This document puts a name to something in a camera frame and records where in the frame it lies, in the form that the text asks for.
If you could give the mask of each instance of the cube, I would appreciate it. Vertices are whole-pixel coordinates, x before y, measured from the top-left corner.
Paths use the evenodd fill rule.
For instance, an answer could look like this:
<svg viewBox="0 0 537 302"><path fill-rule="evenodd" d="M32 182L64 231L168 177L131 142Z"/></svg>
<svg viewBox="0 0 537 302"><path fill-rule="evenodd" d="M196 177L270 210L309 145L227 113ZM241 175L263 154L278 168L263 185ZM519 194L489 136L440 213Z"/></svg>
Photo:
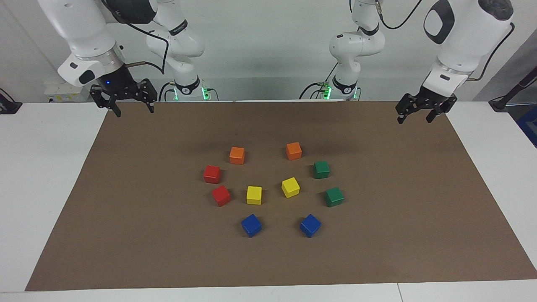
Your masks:
<svg viewBox="0 0 537 302"><path fill-rule="evenodd" d="M299 183L296 181L296 178L291 177L281 182L281 189L285 194L286 198L291 198L300 193Z"/></svg>
<svg viewBox="0 0 537 302"><path fill-rule="evenodd" d="M244 164L245 153L244 148L231 148L231 152L229 152L229 162L232 164Z"/></svg>
<svg viewBox="0 0 537 302"><path fill-rule="evenodd" d="M330 167L327 162L316 162L313 165L313 174L317 179L328 178L330 175Z"/></svg>
<svg viewBox="0 0 537 302"><path fill-rule="evenodd" d="M332 188L326 191L324 199L326 200L326 205L328 207L333 207L340 205L345 199L345 197L343 197L343 193L341 193L341 190L339 188Z"/></svg>
<svg viewBox="0 0 537 302"><path fill-rule="evenodd" d="M216 201L218 206L223 206L231 201L231 194L229 193L228 189L226 189L226 187L223 185L214 189L212 194L214 201Z"/></svg>
<svg viewBox="0 0 537 302"><path fill-rule="evenodd" d="M206 183L219 184L221 175L222 173L220 172L219 167L208 165L205 167L203 178Z"/></svg>
<svg viewBox="0 0 537 302"><path fill-rule="evenodd" d="M249 186L246 191L246 203L249 205L261 205L261 195L263 188L260 186Z"/></svg>
<svg viewBox="0 0 537 302"><path fill-rule="evenodd" d="M261 231L261 221L259 221L254 214L246 217L246 219L241 222L241 225L250 238Z"/></svg>
<svg viewBox="0 0 537 302"><path fill-rule="evenodd" d="M302 157L302 148L300 148L300 144L297 142L288 143L285 152L287 153L287 159L290 161L297 160Z"/></svg>
<svg viewBox="0 0 537 302"><path fill-rule="evenodd" d="M315 218L313 215L308 215L300 224L300 230L307 236L313 237L313 235L321 227L321 222Z"/></svg>

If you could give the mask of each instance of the cable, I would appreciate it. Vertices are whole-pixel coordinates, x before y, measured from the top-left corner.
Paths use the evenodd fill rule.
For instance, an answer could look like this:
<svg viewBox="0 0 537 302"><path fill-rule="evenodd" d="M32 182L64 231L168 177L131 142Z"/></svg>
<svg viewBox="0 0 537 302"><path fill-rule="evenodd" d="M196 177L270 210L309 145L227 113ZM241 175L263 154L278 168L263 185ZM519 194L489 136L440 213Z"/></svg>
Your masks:
<svg viewBox="0 0 537 302"><path fill-rule="evenodd" d="M164 88L166 88L168 85L173 85L173 82L168 82L166 84L164 84L161 88L161 92L158 93L158 102L161 101L162 99L162 93L164 92Z"/></svg>
<svg viewBox="0 0 537 302"><path fill-rule="evenodd" d="M220 100L220 97L218 96L218 91L214 88L207 88L207 91L214 91L214 93L216 94L216 100Z"/></svg>
<svg viewBox="0 0 537 302"><path fill-rule="evenodd" d="M168 92L175 92L175 89L168 89L168 90L166 90L166 92L164 93L164 101L165 101L165 102L168 101L168 100L166 99L166 94L167 94Z"/></svg>
<svg viewBox="0 0 537 302"><path fill-rule="evenodd" d="M313 87L313 86L315 86L315 85L318 85L318 83L312 83L312 84L309 84L309 85L304 89L304 91L300 94L299 99L302 99L302 97L304 96L304 94L306 93L306 91L308 91L308 89L310 89L311 87Z"/></svg>
<svg viewBox="0 0 537 302"><path fill-rule="evenodd" d="M309 97L309 99L313 98L313 95L314 95L316 92L323 92L323 90L322 90L322 89L315 90L315 91L311 94L311 96Z"/></svg>
<svg viewBox="0 0 537 302"><path fill-rule="evenodd" d="M389 30L397 30L397 29L401 28L410 19L410 17L412 17L412 15L414 14L414 12L418 8L418 6L422 3L422 1L423 0L419 0L418 3L416 4L416 6L414 6L412 11L410 12L410 14L407 16L407 18L403 21L403 23L401 23L401 24L399 24L399 25L397 25L395 27L391 27L388 24L386 24L386 22L384 22L384 16L382 15L382 8L380 6L379 0L375 0L375 4L376 4L376 10L379 13L379 17L380 17L380 20L382 21L382 24Z"/></svg>
<svg viewBox="0 0 537 302"><path fill-rule="evenodd" d="M15 103L15 99L13 99L13 97L10 96L9 93L8 93L7 91L5 91L5 90L2 89L2 88L0 88L0 91L3 92L5 95L7 95L7 96L11 99L11 101L12 101L13 103Z"/></svg>
<svg viewBox="0 0 537 302"><path fill-rule="evenodd" d="M108 3L106 3L106 0L101 0L102 4L109 10L109 11L113 11L110 6L108 6ZM145 64L145 65L150 65L150 66L153 66L155 67L156 69L158 69L158 71L160 71L162 74L164 74L164 67L166 66L166 57L168 56L168 49L170 48L170 43L168 42L168 40L164 39L164 38L161 38L157 35L154 35L154 34L151 34L149 32L146 32L145 30L141 29L141 28L138 28L134 25L132 25L131 23L129 22L126 22L125 20L121 19L121 21L125 24L127 24L129 27L131 28L134 28L135 30L143 33L143 34L146 34L150 37L153 37L155 39L158 39L158 40L162 40L166 43L166 49L164 50L164 56L162 57L162 67L159 67L159 66L156 66L155 64L151 63L151 62L138 62L138 63L142 63L142 64Z"/></svg>
<svg viewBox="0 0 537 302"><path fill-rule="evenodd" d="M330 76L332 75L332 73L334 72L334 70L336 70L337 64L338 64L338 62L336 62L336 64L334 65L334 67L332 68L332 70L330 71L330 73L328 74L328 76L326 77L326 79L324 79L325 82L328 81L328 79L330 78ZM317 95L315 96L315 99L318 99L318 98L319 98L319 93L317 93Z"/></svg>
<svg viewBox="0 0 537 302"><path fill-rule="evenodd" d="M362 88L361 88L361 87L357 87L356 89L357 89L357 90L360 89L360 94L358 95L358 101L360 101L360 97L362 97Z"/></svg>
<svg viewBox="0 0 537 302"><path fill-rule="evenodd" d="M492 60L492 57L494 56L494 54L496 53L496 51L500 48L500 46L503 44L503 42L505 42L505 40L507 40L507 38L509 38L509 36L514 32L514 23L511 23L511 30L509 31L509 33L500 41L500 43L498 45L496 45L496 48L494 48L494 50L492 51L492 53L490 54L490 57L489 59L487 60L487 62L485 63L485 67L483 67L483 71L481 71L481 75L478 77L478 78L469 78L467 79L467 82L477 82L479 80L481 80L483 78L483 75L485 74L485 71L487 70L487 67L489 66L489 63L490 61Z"/></svg>
<svg viewBox="0 0 537 302"><path fill-rule="evenodd" d="M164 74L164 67L166 66L166 57L168 56L168 49L170 48L170 43L164 39L164 38L161 38L157 35L154 35L152 33L149 33L149 32L146 32L145 30L141 29L141 28L138 28L134 25L132 25L131 23L125 23L127 24L128 26L134 28L135 30L141 32L141 33L144 33L150 37L153 37L155 39L158 39L158 40L162 40L166 43L166 49L164 50L164 56L162 57L162 67L159 67L159 66L156 66L155 64L151 63L151 62L145 62L146 65L150 65L150 66L153 66L155 67L156 69L158 69L162 74Z"/></svg>

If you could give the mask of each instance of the blue block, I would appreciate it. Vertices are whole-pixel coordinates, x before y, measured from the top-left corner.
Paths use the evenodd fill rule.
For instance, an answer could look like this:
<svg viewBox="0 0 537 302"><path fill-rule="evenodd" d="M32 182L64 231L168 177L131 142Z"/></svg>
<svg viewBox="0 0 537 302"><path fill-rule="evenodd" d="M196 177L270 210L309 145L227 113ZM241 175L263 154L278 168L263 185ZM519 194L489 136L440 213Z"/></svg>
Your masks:
<svg viewBox="0 0 537 302"><path fill-rule="evenodd" d="M261 231L261 221L259 221L254 214L246 217L241 224L242 228L250 238Z"/></svg>
<svg viewBox="0 0 537 302"><path fill-rule="evenodd" d="M308 215L300 224L300 229L307 237L312 237L321 227L321 222L313 215Z"/></svg>

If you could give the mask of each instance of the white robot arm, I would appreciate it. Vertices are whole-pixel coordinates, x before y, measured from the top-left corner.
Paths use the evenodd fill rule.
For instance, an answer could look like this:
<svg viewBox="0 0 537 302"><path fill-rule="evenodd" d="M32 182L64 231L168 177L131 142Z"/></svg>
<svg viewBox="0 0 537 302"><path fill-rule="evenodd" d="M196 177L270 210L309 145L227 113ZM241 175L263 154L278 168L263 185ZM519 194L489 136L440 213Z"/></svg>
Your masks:
<svg viewBox="0 0 537 302"><path fill-rule="evenodd" d="M330 41L330 53L338 61L336 73L330 80L332 95L336 98L353 98L361 70L357 58L381 52L386 42L380 31L375 0L356 0L352 19L358 31L336 35Z"/></svg>
<svg viewBox="0 0 537 302"><path fill-rule="evenodd" d="M95 0L38 0L56 31L71 49L69 58L59 67L58 73L70 84L83 86L92 80L90 95L99 107L112 109L119 117L121 111L116 100L135 99L144 102L154 112L158 93L148 79L135 82L129 67L145 64L125 64L116 40L106 28L106 22ZM184 95L198 95L201 87L190 57L204 52L201 39L187 27L177 0L102 0L114 18L128 24L147 24L155 21L168 29L157 35L169 45L170 57L166 62L174 70L174 83ZM166 45L148 37L149 48L163 56Z"/></svg>
<svg viewBox="0 0 537 302"><path fill-rule="evenodd" d="M173 70L173 85L184 98L204 95L202 80L199 78L190 58L199 57L205 51L205 43L188 25L177 0L158 0L158 10L154 22L167 31L156 30L152 34L164 38L170 47L166 63ZM162 57L165 44L147 36L149 49Z"/></svg>
<svg viewBox="0 0 537 302"><path fill-rule="evenodd" d="M429 123L447 113L457 98L453 92L468 80L484 56L500 42L511 23L509 0L439 0L424 22L427 36L440 45L437 61L417 95L406 94L396 110L398 122L421 109L432 109Z"/></svg>

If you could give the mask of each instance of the white wall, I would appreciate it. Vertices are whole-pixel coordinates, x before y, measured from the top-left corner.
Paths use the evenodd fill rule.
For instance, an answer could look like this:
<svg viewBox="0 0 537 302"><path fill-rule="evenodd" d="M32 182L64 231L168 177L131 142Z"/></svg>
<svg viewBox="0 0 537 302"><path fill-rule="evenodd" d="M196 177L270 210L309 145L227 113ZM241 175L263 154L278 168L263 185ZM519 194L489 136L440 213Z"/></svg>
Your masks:
<svg viewBox="0 0 537 302"><path fill-rule="evenodd" d="M11 11L0 0L0 87L22 102L36 102L44 81L62 82Z"/></svg>
<svg viewBox="0 0 537 302"><path fill-rule="evenodd" d="M59 66L68 56L67 44L54 32L37 1L3 1L46 58ZM423 1L402 29L385 30L384 51L360 60L362 99L399 99L406 92L417 92L438 50L422 28L423 18L435 1ZM537 28L537 2L512 1L517 30L498 51L484 79L459 90L460 100L474 99ZM189 25L207 42L205 54L194 59L199 74L218 89L222 99L297 98L308 83L324 80L335 63L328 51L330 38L355 30L344 0L182 0L181 4ZM385 1L386 22L398 24L413 5L414 1ZM143 34L121 24L110 24L109 28L125 46L127 61L159 61L145 46ZM1 56L1 61L11 60L4 52ZM147 66L132 72L136 78L155 80L157 89L171 79L171 73L164 78Z"/></svg>

